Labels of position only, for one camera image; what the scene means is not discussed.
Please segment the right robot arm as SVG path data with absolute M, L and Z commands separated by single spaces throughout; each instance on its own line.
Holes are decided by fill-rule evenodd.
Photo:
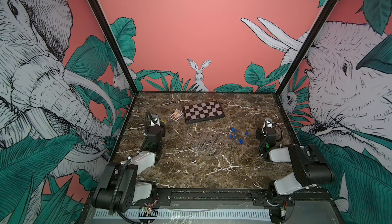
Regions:
M 299 190 L 333 182 L 334 172 L 316 145 L 277 146 L 276 130 L 272 127 L 256 130 L 256 139 L 260 140 L 258 153 L 261 158 L 290 163 L 293 169 L 292 173 L 269 184 L 265 198 L 270 206 L 283 206 Z

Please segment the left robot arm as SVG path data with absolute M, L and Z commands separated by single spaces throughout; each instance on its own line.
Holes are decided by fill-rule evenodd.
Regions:
M 132 204 L 150 198 L 154 184 L 139 182 L 137 176 L 154 166 L 163 151 L 165 128 L 154 125 L 147 128 L 141 151 L 125 162 L 109 162 L 92 196 L 92 206 L 105 209 L 109 214 L 125 213 Z

